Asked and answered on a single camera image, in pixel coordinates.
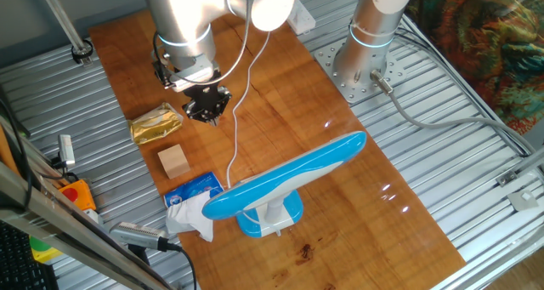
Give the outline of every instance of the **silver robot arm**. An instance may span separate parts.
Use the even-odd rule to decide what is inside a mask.
[[[218,65],[211,22],[224,14],[247,18],[248,0],[145,0],[159,39],[153,53],[156,74],[165,88],[184,92],[193,100],[184,106],[190,118],[217,125],[230,93],[219,87]],[[249,0],[251,22],[261,31],[273,31],[291,13],[294,0]],[[167,68],[168,61],[175,68]]]

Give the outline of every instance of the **gray cable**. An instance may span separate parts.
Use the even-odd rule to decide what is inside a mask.
[[[406,111],[399,104],[399,101],[397,100],[397,98],[394,96],[393,93],[389,94],[389,98],[391,98],[391,100],[393,101],[394,106],[397,108],[397,111],[399,111],[400,115],[402,115],[402,117],[404,119],[406,119],[406,121],[408,121],[408,122],[410,122],[410,123],[412,123],[415,126],[418,126],[420,128],[430,128],[430,129],[448,128],[450,126],[454,126],[454,125],[458,125],[458,124],[479,122],[479,123],[483,123],[483,124],[486,124],[486,125],[489,125],[489,126],[492,126],[492,127],[495,127],[495,128],[502,129],[503,131],[511,134],[520,144],[525,146],[529,150],[529,152],[531,154],[533,154],[535,152],[535,148],[527,140],[525,140],[525,138],[523,138],[520,134],[518,134],[518,132],[516,132],[515,130],[509,128],[505,124],[500,123],[498,121],[495,121],[495,120],[492,120],[492,119],[486,119],[486,118],[471,117],[471,118],[463,118],[463,119],[458,119],[458,120],[454,120],[454,121],[434,123],[434,124],[422,123],[422,122],[419,122],[418,120],[410,117],[410,115],[408,115],[406,113]]]
[[[232,71],[234,71],[235,68],[240,63],[241,56],[244,54],[244,51],[246,50],[247,36],[249,34],[249,25],[250,25],[251,20],[252,20],[252,11],[251,11],[252,5],[253,5],[253,0],[246,0],[246,30],[245,30],[245,33],[244,33],[244,41],[241,44],[241,49],[240,49],[240,53],[238,54],[238,58],[236,59],[235,63],[230,67],[230,69],[228,71],[226,71],[221,77],[218,77],[218,78],[216,78],[216,79],[214,79],[212,81],[208,81],[208,82],[197,82],[197,81],[188,80],[185,77],[180,77],[180,76],[178,76],[178,77],[181,78],[182,80],[186,81],[186,82],[192,82],[195,85],[207,86],[207,85],[214,84],[216,82],[223,81],[230,73],[232,73]]]

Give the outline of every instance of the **metal slatted platform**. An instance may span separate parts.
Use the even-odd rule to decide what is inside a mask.
[[[299,39],[318,61],[331,61],[348,34],[357,0],[301,2],[315,18],[316,27]],[[393,68],[391,83],[399,102],[418,121],[497,119],[466,83],[458,84],[426,51],[395,40],[388,62],[393,64],[389,67]],[[398,81],[394,80],[395,68],[402,69],[403,77]],[[421,129],[409,124],[378,88],[354,95],[361,99],[351,105],[353,113],[467,261],[467,266],[436,289],[455,288],[473,276],[479,279],[473,288],[485,286],[544,244],[543,240],[531,245],[491,274],[482,273],[544,225],[540,173],[527,174],[505,187],[496,182],[499,175],[522,160],[511,140],[478,123]],[[540,206],[518,213],[507,195],[523,189],[530,190]]]
[[[105,227],[125,221],[166,229],[166,209],[130,139],[127,122],[98,57],[83,68],[70,47],[0,70],[0,83],[30,141],[46,156],[57,155],[58,134],[70,134],[76,155],[71,169],[89,179]],[[179,243],[177,236],[171,242]],[[192,283],[189,263],[176,252],[149,251],[151,266],[167,281]],[[55,260],[60,289],[125,288],[80,262]]]
[[[310,52],[341,41],[357,0],[301,0],[317,21],[299,36]],[[440,122],[460,117],[493,117],[467,85],[458,85],[423,51],[394,43],[395,65],[407,76],[394,84],[399,102],[417,120]],[[164,229],[166,210],[98,58],[82,68],[69,47],[0,70],[0,83],[31,141],[47,156],[56,155],[58,134],[71,134],[74,172],[92,181],[92,192],[106,226],[128,221]],[[534,252],[531,245],[491,273],[481,272],[544,225],[541,174],[529,173],[500,187],[495,178],[522,158],[494,129],[480,124],[426,130],[411,126],[389,99],[372,89],[352,111],[385,155],[417,193],[467,266],[436,286],[454,288],[477,276],[484,286]],[[539,208],[516,213],[506,195],[531,190]],[[167,281],[191,282],[186,259],[151,252],[150,262]],[[54,265],[61,289],[117,289],[117,284],[69,257]]]

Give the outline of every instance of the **patterned blanket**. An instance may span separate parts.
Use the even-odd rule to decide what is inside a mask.
[[[544,0],[411,0],[406,13],[508,126],[544,117]]]

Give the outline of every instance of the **wooden tabletop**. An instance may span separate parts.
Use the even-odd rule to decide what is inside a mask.
[[[228,70],[241,47],[244,21],[212,23],[216,61]],[[122,111],[134,119],[166,101],[183,113],[183,94],[165,90],[151,66],[155,26],[147,11],[90,30]],[[164,139],[140,146],[161,194],[213,171],[226,185],[234,147],[232,108],[247,67],[266,34],[250,31],[240,65],[222,83],[233,94],[218,127],[184,119]],[[233,182],[261,173],[329,140],[364,130],[345,99],[288,26],[274,31],[252,69],[251,89],[237,111],[239,153]],[[180,144],[191,171],[168,179],[157,153]],[[214,222],[208,243],[180,234],[203,289],[429,289],[465,263],[417,196],[368,139],[351,162],[298,190],[302,219],[276,235],[254,239],[236,220]]]

